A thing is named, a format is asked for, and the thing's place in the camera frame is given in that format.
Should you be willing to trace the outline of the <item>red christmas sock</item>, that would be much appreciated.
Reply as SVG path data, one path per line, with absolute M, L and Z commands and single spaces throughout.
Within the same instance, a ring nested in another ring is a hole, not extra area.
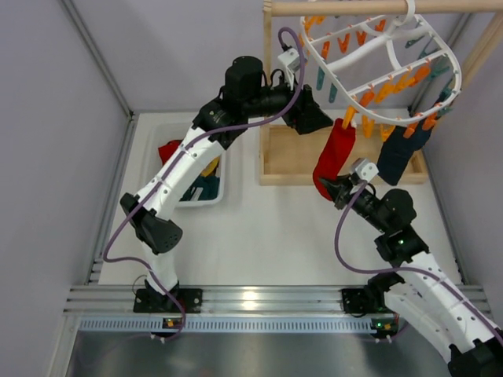
M 320 179 L 334 181 L 337 178 L 354 147 L 355 141 L 356 129 L 352 126 L 343 128 L 343 119 L 336 119 L 312 173 L 314 186 L 320 195 L 328 201 L 331 201 L 332 198 Z

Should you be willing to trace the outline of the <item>dark navy sock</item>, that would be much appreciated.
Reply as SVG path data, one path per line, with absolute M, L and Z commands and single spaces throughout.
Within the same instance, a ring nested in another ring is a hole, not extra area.
M 406 128 L 395 128 L 387 140 L 382 144 L 377 168 L 379 176 L 389 185 L 396 186 L 405 169 L 417 151 L 419 139 L 416 136 L 405 137 Z

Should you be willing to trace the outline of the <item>navy christmas pattern sock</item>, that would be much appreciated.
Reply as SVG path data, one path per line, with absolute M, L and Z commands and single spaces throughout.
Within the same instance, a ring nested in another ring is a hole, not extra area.
M 422 149 L 431 137 L 435 128 L 436 119 L 422 119 L 409 137 L 409 144 L 412 152 Z

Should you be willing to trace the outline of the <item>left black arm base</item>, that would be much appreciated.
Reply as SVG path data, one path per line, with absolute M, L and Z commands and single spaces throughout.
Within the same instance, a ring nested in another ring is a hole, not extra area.
M 186 313 L 200 313 L 203 303 L 203 291 L 196 288 L 180 288 L 174 298 Z M 135 292 L 134 313 L 180 313 L 181 310 L 166 295 L 147 288 Z

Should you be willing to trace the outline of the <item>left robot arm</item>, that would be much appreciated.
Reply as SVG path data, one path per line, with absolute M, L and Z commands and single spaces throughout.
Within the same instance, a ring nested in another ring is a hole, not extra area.
M 221 156 L 247 128 L 249 120 L 277 118 L 298 134 L 330 126 L 332 120 L 314 101 L 303 83 L 302 60 L 294 50 L 279 56 L 282 65 L 276 86 L 266 81 L 256 57 L 236 58 L 226 70 L 217 97 L 205 104 L 185 138 L 157 175 L 136 194 L 126 193 L 120 206 L 145 249 L 149 275 L 140 291 L 141 302 L 162 313 L 175 307 L 179 292 L 174 248 L 183 231 L 171 219 L 182 196 L 212 161 Z

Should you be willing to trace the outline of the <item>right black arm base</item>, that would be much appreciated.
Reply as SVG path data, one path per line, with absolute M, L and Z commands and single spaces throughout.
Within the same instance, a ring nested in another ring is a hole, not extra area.
M 343 311 L 346 314 L 363 317 L 369 314 L 390 313 L 384 304 L 383 294 L 372 288 L 344 288 L 341 295 Z

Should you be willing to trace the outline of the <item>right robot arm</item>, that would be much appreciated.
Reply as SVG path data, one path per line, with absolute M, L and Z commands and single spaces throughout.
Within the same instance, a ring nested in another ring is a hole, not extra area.
M 410 194 L 395 188 L 378 198 L 366 181 L 349 174 L 319 182 L 342 218 L 353 210 L 380 234 L 375 245 L 387 269 L 361 269 L 343 259 L 341 221 L 334 237 L 341 265 L 370 277 L 364 290 L 373 308 L 402 317 L 436 349 L 452 376 L 500 376 L 502 330 L 449 279 L 418 236 Z

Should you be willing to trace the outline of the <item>white round clip hanger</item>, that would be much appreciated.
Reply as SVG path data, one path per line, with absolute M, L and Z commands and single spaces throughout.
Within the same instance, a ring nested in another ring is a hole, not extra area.
M 301 39 L 319 74 L 331 84 L 331 94 L 347 102 L 342 126 L 383 123 L 413 129 L 419 122 L 426 128 L 448 110 L 461 92 L 463 76 L 453 50 L 417 12 L 415 1 L 393 15 L 371 13 L 335 29 L 327 17 L 301 16 Z M 420 84 L 450 75 L 446 88 L 433 105 L 410 115 L 387 115 L 385 101 L 395 100 Z

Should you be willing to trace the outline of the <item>wooden drying rack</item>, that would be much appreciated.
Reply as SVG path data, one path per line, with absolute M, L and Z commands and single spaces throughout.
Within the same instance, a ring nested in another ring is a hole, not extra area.
M 424 20 L 425 13 L 493 13 L 494 17 L 480 38 L 479 46 L 472 49 L 467 60 L 459 64 L 451 48 L 441 40 Z M 348 31 L 361 29 L 373 40 L 363 44 L 342 60 L 325 63 L 317 46 L 341 36 L 341 31 L 325 37 L 312 39 L 307 28 L 321 16 L 361 16 L 366 18 L 347 27 Z M 330 79 L 348 104 L 362 117 L 361 125 L 402 126 L 410 137 L 421 121 L 426 128 L 434 125 L 433 118 L 450 106 L 462 87 L 467 86 L 474 74 L 482 67 L 502 39 L 502 3 L 500 1 L 357 1 L 357 2 L 274 2 L 263 3 L 263 50 L 265 68 L 271 70 L 272 19 L 274 17 L 297 16 L 301 25 L 301 36 L 318 67 Z M 401 66 L 396 58 L 393 42 L 400 38 L 418 39 L 430 36 L 439 46 L 438 50 L 414 62 Z M 366 57 L 374 49 L 385 46 L 393 72 L 380 76 L 362 86 L 347 90 L 334 72 Z M 360 93 L 367 93 L 379 85 L 390 86 L 394 78 L 406 75 L 409 82 L 419 83 L 432 72 L 432 63 L 437 58 L 447 58 L 453 67 L 453 84 L 448 87 L 446 99 L 434 104 L 424 112 L 409 118 L 389 118 L 378 115 L 357 101 Z M 328 129 L 318 130 L 305 136 L 298 135 L 286 126 L 270 124 L 259 133 L 259 159 L 261 185 L 312 185 L 312 172 L 325 142 Z

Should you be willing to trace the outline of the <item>teal sock in basket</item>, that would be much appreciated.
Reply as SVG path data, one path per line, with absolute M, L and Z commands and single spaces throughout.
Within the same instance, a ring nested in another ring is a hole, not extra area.
M 187 189 L 182 201 L 208 201 L 218 195 L 220 178 L 216 176 L 199 176 Z

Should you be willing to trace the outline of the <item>white plastic basket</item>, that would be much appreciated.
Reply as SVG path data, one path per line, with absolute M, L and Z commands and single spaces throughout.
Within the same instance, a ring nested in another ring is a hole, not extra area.
M 153 178 L 174 154 L 188 129 L 188 123 L 161 123 L 149 131 L 141 162 L 141 186 Z M 189 186 L 178 207 L 201 207 L 218 203 L 223 198 L 225 172 L 226 154 L 222 153 Z

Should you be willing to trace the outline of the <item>red sock in basket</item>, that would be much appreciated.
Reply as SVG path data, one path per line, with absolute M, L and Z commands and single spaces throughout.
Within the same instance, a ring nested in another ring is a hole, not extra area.
M 158 147 L 158 155 L 163 165 L 173 156 L 181 143 L 181 140 L 171 140 L 165 145 Z

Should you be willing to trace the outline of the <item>aluminium mounting rail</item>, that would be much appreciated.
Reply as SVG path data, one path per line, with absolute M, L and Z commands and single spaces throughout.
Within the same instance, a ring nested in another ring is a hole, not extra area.
M 395 329 L 403 316 L 346 314 L 338 286 L 206 286 L 200 313 L 134 313 L 137 288 L 72 287 L 64 315 L 84 331 L 175 333 L 376 334 Z

